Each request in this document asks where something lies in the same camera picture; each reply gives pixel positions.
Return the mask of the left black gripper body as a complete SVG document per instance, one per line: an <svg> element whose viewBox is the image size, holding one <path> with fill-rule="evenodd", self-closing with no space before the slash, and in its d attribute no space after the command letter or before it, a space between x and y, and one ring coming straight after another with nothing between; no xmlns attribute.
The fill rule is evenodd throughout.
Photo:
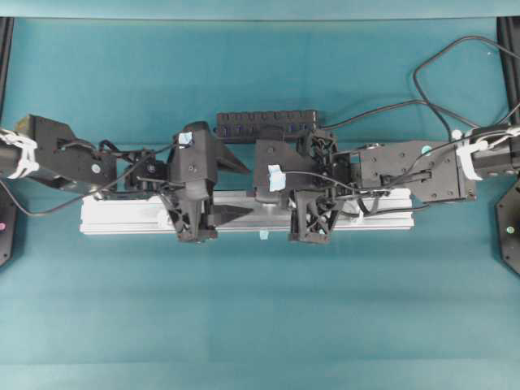
<svg viewBox="0 0 520 390"><path fill-rule="evenodd" d="M177 238L185 243L202 243L218 237L210 223L214 186L207 180L177 184L162 195L163 204L174 225Z"/></svg>

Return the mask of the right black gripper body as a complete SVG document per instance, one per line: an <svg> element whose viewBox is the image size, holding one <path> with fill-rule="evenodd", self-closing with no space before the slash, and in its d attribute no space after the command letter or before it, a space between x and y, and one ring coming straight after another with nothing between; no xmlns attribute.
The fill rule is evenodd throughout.
<svg viewBox="0 0 520 390"><path fill-rule="evenodd" d="M286 170L288 208L291 211L288 239L306 244L327 244L336 227L346 197L352 193L351 163L341 154L336 136L316 129L297 142L302 165Z"/></svg>

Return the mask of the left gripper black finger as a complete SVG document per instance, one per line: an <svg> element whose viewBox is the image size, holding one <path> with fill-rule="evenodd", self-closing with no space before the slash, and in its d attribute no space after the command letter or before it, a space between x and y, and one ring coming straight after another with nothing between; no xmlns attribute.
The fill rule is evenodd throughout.
<svg viewBox="0 0 520 390"><path fill-rule="evenodd" d="M219 170L248 175L250 169L221 141L214 145L215 159Z"/></svg>
<svg viewBox="0 0 520 390"><path fill-rule="evenodd" d="M232 205L213 205L213 223L229 223L242 218L254 210Z"/></svg>

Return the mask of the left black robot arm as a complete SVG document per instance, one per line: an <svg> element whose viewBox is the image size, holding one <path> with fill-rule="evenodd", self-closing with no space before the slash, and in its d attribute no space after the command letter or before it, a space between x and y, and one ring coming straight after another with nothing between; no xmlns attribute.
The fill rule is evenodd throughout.
<svg viewBox="0 0 520 390"><path fill-rule="evenodd" d="M149 200L158 197L181 242L217 238L217 228L252 209L215 203L220 171L249 169L206 122L193 122L161 149L121 150L111 141L98 145L75 136L65 123L27 115L14 131L1 131L1 181L29 179L76 193L76 200Z"/></svg>

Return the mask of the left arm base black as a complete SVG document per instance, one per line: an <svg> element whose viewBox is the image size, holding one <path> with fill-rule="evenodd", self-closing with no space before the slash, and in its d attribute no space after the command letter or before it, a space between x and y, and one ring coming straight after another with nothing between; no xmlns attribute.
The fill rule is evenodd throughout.
<svg viewBox="0 0 520 390"><path fill-rule="evenodd" d="M15 232L17 224L18 208L1 187L1 210L0 210L0 266L5 267L12 259L15 251Z"/></svg>

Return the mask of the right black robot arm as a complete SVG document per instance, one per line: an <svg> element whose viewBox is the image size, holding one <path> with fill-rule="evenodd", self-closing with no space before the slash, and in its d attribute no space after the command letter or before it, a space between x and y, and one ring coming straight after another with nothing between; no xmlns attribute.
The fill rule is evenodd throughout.
<svg viewBox="0 0 520 390"><path fill-rule="evenodd" d="M344 211L362 221L380 215L412 214L431 204L461 202L474 196L474 184L496 173L515 171L519 127L507 124L457 132L452 141L408 141L331 155L314 170L285 168L284 176L310 177L314 183L295 191L305 237L326 240ZM406 189L420 206L383 209L380 201Z"/></svg>

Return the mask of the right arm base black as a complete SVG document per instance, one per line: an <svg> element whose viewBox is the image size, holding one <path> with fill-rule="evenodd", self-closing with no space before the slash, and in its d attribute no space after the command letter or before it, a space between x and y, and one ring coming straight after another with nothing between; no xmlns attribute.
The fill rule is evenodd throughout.
<svg viewBox="0 0 520 390"><path fill-rule="evenodd" d="M502 261L517 275L519 265L519 180L495 206Z"/></svg>

